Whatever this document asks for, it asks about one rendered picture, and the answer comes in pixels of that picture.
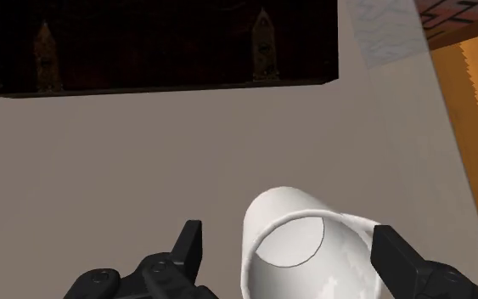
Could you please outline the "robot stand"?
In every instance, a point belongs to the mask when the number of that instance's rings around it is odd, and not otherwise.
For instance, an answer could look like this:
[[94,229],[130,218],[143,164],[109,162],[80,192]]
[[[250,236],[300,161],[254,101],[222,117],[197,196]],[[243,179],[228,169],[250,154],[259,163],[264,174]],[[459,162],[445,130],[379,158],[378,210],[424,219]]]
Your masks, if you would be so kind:
[[339,0],[0,0],[0,97],[322,85]]

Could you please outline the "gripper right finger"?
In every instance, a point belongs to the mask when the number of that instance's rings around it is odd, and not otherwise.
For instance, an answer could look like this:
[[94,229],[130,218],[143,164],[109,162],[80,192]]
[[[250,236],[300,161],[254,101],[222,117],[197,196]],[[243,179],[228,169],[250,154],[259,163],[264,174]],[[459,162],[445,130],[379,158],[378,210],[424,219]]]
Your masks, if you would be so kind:
[[456,268],[424,259],[392,226],[374,227],[370,261],[394,299],[478,299]]

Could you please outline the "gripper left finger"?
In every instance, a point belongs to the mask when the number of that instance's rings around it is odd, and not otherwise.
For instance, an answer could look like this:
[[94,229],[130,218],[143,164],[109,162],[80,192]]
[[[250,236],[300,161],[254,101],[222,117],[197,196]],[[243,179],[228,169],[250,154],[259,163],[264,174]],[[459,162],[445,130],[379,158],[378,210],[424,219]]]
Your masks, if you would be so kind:
[[124,278],[113,268],[87,271],[63,299],[218,299],[195,284],[202,257],[202,222],[188,220],[170,252],[146,256]]

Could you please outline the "white cup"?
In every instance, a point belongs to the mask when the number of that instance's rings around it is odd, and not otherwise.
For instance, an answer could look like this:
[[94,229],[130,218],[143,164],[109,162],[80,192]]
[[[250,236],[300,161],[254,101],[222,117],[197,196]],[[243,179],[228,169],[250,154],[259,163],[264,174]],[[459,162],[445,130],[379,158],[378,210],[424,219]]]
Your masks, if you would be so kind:
[[260,193],[243,221],[243,299],[380,299],[370,262],[377,222],[292,187]]

